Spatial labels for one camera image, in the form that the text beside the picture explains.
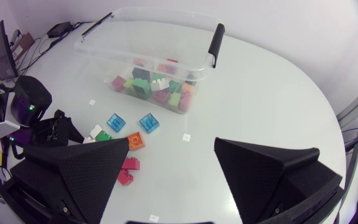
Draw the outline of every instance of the toy block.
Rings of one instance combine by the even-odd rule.
[[[129,93],[133,96],[137,96],[136,91],[135,91],[134,87],[132,86],[133,82],[134,82],[133,78],[128,78],[125,81],[125,83],[123,84],[123,87],[124,87],[126,93]]]
[[[169,91],[168,88],[164,90],[154,91],[152,93],[153,99],[156,102],[161,103],[162,105],[168,102],[170,95],[171,95],[171,91]]]
[[[124,83],[125,83],[125,79],[122,78],[121,76],[117,76],[113,81],[112,81],[112,85],[114,87],[114,89],[116,91],[122,91],[124,89]]]
[[[107,141],[112,140],[112,138],[109,134],[105,133],[104,131],[101,131],[95,138],[97,141]]]
[[[145,146],[140,132],[132,133],[127,136],[129,142],[129,150],[140,149]]]
[[[122,169],[134,169],[139,170],[140,169],[140,162],[135,158],[125,158],[124,163],[121,167]]]
[[[152,83],[150,83],[150,87],[152,91],[164,90],[169,87],[169,82],[165,78],[153,80]]]
[[[191,101],[191,93],[188,92],[182,93],[178,105],[179,110],[187,111],[190,101]]]
[[[179,92],[180,88],[181,88],[180,83],[175,82],[175,81],[173,81],[173,80],[169,81],[169,90],[170,90],[172,93],[177,93],[177,92]]]
[[[140,59],[140,58],[134,58],[134,65],[138,66],[144,66],[146,64],[146,60]]]
[[[182,86],[181,86],[181,93],[190,93],[190,94],[193,94],[194,92],[194,86],[192,85],[189,85],[187,83],[184,83]]]
[[[122,186],[128,186],[134,181],[134,177],[128,173],[128,170],[121,169],[118,173],[117,180]]]
[[[132,75],[134,76],[134,78],[141,78],[143,80],[147,80],[147,82],[150,82],[151,78],[150,78],[150,72],[144,69],[140,69],[140,68],[134,68],[132,71]]]
[[[168,100],[169,108],[172,111],[177,111],[179,101],[180,101],[180,93],[172,93],[171,98]]]
[[[141,78],[135,78],[132,86],[136,91],[137,97],[143,100],[149,99],[151,95],[150,84],[147,80]]]
[[[107,121],[107,124],[113,128],[117,133],[125,125],[125,121],[120,118],[116,113],[114,113],[111,118]]]
[[[152,74],[152,80],[158,80],[158,79],[162,79],[165,78],[165,75],[159,74],[159,73],[153,73]]]
[[[174,59],[167,59],[167,60],[170,61],[170,62],[178,63],[178,61],[177,61],[177,60],[174,60]]]
[[[194,76],[193,74],[189,73],[189,74],[187,75],[186,79],[194,80],[194,79],[195,79],[195,76]],[[189,85],[192,85],[192,86],[195,86],[197,82],[186,80],[185,83],[187,83],[187,84],[189,84]]]
[[[92,143],[92,142],[96,142],[96,140],[92,139],[92,138],[89,138],[89,137],[86,137],[86,138],[84,138],[84,141],[82,142],[82,144]]]
[[[91,137],[94,139],[94,138],[97,137],[97,135],[98,135],[101,131],[103,131],[103,130],[102,130],[102,127],[97,124],[97,125],[94,127],[94,129],[92,129],[92,131],[90,132],[90,135],[91,135]]]
[[[151,113],[144,116],[139,122],[147,131],[147,133],[151,133],[160,126],[160,123],[153,117]]]

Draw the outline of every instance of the clear plastic bin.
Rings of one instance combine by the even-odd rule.
[[[84,32],[75,49],[113,90],[185,113],[216,66],[223,34],[213,16],[127,7]]]

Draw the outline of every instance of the monitor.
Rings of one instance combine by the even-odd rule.
[[[99,223],[128,150],[127,138],[25,147],[0,194],[24,223]]]
[[[342,177],[319,149],[215,139],[215,153],[243,223],[320,223],[339,203]]]
[[[18,76],[11,48],[5,34],[4,21],[0,22],[0,80],[8,80]]]

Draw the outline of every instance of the green block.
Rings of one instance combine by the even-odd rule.
[[[125,81],[125,83],[123,84],[123,86],[124,86],[124,89],[125,89],[126,93],[129,93],[129,94],[131,94],[133,96],[137,96],[136,91],[135,91],[134,87],[132,86],[133,82],[134,82],[133,78],[128,78]]]
[[[169,81],[169,90],[172,92],[172,93],[177,93],[180,91],[180,88],[181,88],[181,84],[178,83],[178,82],[175,82],[173,80]]]
[[[180,93],[172,93],[171,98],[168,101],[169,108],[172,111],[178,110],[179,100],[180,100]]]
[[[143,80],[141,78],[135,78],[132,86],[135,89],[137,97],[143,100],[149,99],[152,92],[150,89],[150,84],[148,83],[147,80]]]
[[[158,79],[162,79],[165,78],[165,75],[159,74],[159,73],[153,73],[152,75],[152,80],[158,80]]]
[[[112,140],[113,138],[105,133],[104,131],[101,131],[95,138],[97,141],[106,141],[106,140]]]

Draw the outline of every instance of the black bin handle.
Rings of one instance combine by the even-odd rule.
[[[221,48],[224,31],[224,25],[218,24],[214,37],[212,38],[211,45],[209,46],[208,53],[214,55],[214,61],[212,63],[213,68],[216,67],[216,61],[218,60],[219,49]]]

